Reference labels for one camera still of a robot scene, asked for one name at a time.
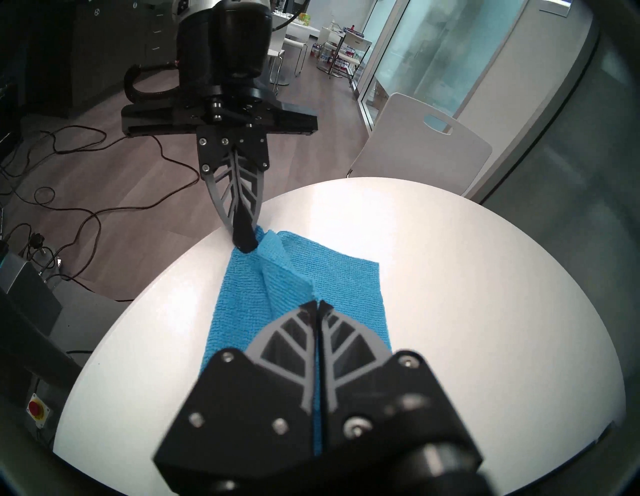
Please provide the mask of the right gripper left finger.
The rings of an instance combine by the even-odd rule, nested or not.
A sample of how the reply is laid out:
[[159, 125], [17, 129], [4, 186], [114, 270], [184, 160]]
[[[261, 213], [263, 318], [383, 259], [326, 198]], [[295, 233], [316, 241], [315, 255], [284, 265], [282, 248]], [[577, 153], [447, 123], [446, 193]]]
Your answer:
[[153, 456], [171, 491], [240, 489], [314, 455], [317, 309], [303, 303], [210, 357]]

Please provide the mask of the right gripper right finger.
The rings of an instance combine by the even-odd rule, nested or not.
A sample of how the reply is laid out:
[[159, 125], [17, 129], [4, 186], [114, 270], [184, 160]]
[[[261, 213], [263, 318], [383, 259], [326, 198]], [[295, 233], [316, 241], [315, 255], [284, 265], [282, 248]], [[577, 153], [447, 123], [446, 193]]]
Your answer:
[[327, 495], [483, 495], [483, 458], [417, 352], [317, 309]]

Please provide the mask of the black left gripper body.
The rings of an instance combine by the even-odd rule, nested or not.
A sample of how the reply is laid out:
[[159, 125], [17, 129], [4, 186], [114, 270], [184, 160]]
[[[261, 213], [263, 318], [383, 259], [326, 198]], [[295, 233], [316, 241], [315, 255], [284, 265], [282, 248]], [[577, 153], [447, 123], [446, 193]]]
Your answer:
[[273, 32], [269, 6], [174, 6], [175, 61], [133, 65], [123, 85], [127, 137], [196, 134], [214, 126], [234, 138], [238, 129], [266, 135], [312, 135], [317, 114], [280, 102], [267, 87]]

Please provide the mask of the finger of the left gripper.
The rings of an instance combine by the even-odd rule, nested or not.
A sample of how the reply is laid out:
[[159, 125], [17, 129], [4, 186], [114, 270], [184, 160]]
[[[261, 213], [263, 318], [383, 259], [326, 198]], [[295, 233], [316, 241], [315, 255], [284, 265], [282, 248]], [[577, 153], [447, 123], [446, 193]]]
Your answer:
[[234, 245], [244, 254], [259, 242], [255, 229], [264, 197], [264, 173], [270, 167], [266, 133], [238, 129], [234, 135]]
[[230, 140], [214, 126], [196, 129], [200, 175], [214, 209], [236, 248], [241, 248], [239, 231], [234, 227], [240, 204], [238, 157]]

